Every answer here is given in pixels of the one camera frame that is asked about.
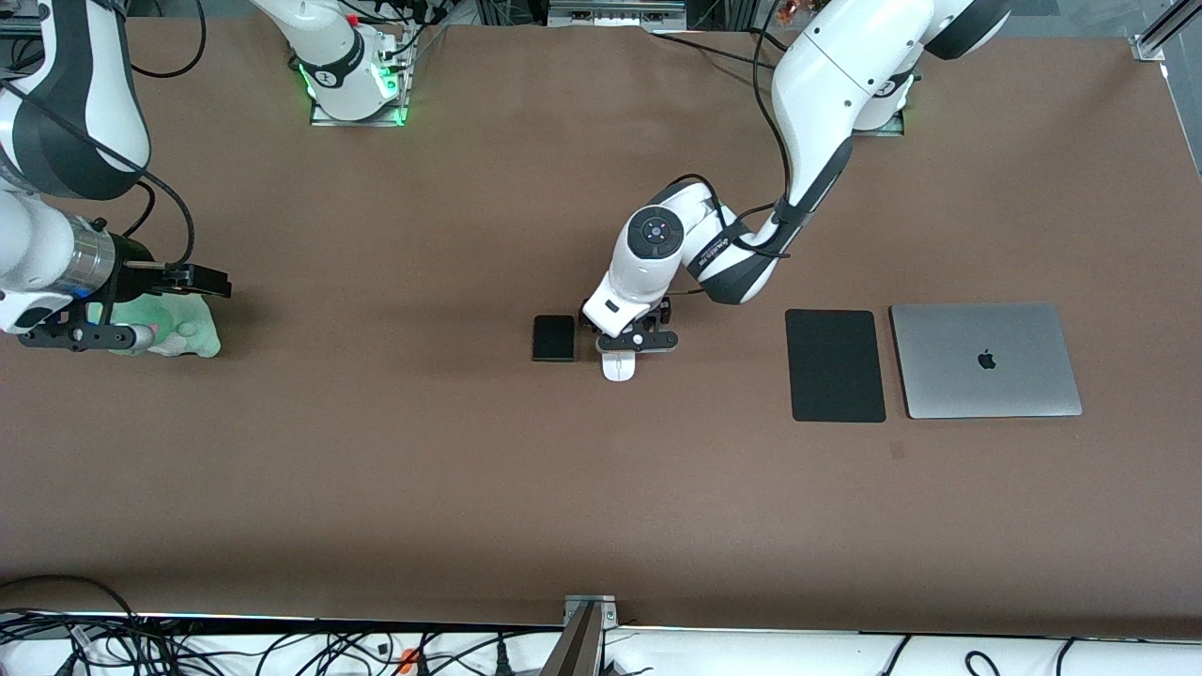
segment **robotic arm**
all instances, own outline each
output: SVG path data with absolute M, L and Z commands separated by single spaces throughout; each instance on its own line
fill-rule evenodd
M 156 262 L 103 220 L 41 201 L 124 195 L 144 174 L 150 141 L 119 4 L 42 0 L 38 8 L 44 60 L 0 91 L 0 331 L 34 346 L 145 349 L 154 331 L 113 325 L 114 304 L 144 293 L 228 296 L 230 283 L 191 263 Z M 105 308 L 99 324 L 87 320 L 89 303 Z
M 399 95 L 397 38 L 347 17 L 335 0 L 251 0 L 300 60 L 309 95 L 332 118 L 361 120 Z
M 683 265 L 718 303 L 754 298 L 847 166 L 852 131 L 875 129 L 905 105 L 922 51 L 942 59 L 972 52 L 998 32 L 1010 16 L 1008 5 L 1010 0 L 827 5 L 773 76 L 772 101 L 789 158 L 785 195 L 755 232 L 702 183 L 674 183 L 631 217 L 609 271 L 583 308 L 605 333 L 597 346 L 606 376 L 632 375 L 633 354 L 647 350 L 614 339 L 641 333 L 638 322 L 661 307 L 676 266 Z M 657 230 L 668 237 L 661 241 Z

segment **brown table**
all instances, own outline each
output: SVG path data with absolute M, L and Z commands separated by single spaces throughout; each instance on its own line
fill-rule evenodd
M 131 22 L 131 51 L 194 31 Z M 597 592 L 644 623 L 1202 635 L 1202 190 L 1124 42 L 927 61 L 908 136 L 856 142 L 768 289 L 680 300 L 680 349 L 625 385 L 531 363 L 531 319 L 575 313 L 673 177 L 779 195 L 743 64 L 456 26 L 380 131 L 310 129 L 282 60 L 256 16 L 138 79 L 195 260 L 234 281 L 225 351 L 0 343 L 5 576 L 147 611 L 555 621 Z M 143 229 L 163 257 L 179 231 L 169 202 Z M 1082 417 L 906 419 L 888 306 L 974 301 L 1059 306 Z M 876 313 L 888 422 L 791 420 L 798 307 Z

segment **silver laptop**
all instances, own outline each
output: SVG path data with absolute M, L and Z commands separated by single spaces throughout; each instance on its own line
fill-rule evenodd
M 1081 415 L 1051 303 L 893 306 L 910 417 Z

